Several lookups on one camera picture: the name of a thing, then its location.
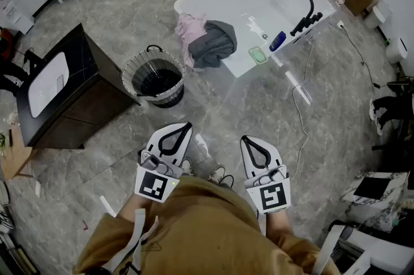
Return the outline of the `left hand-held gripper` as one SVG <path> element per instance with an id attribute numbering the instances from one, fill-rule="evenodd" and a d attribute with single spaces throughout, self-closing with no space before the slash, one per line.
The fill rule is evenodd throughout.
<path id="1" fill-rule="evenodd" d="M 164 203 L 178 186 L 183 173 L 179 167 L 184 159 L 193 125 L 179 122 L 156 130 L 150 137 L 146 149 L 140 154 L 136 170 L 135 194 Z"/>

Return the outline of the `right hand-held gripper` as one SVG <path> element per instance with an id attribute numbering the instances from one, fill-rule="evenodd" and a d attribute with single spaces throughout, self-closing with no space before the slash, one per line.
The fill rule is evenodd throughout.
<path id="1" fill-rule="evenodd" d="M 244 186 L 258 212 L 269 214 L 288 208 L 289 173 L 278 149 L 263 139 L 247 135 L 241 137 L 240 147 L 248 178 Z"/>

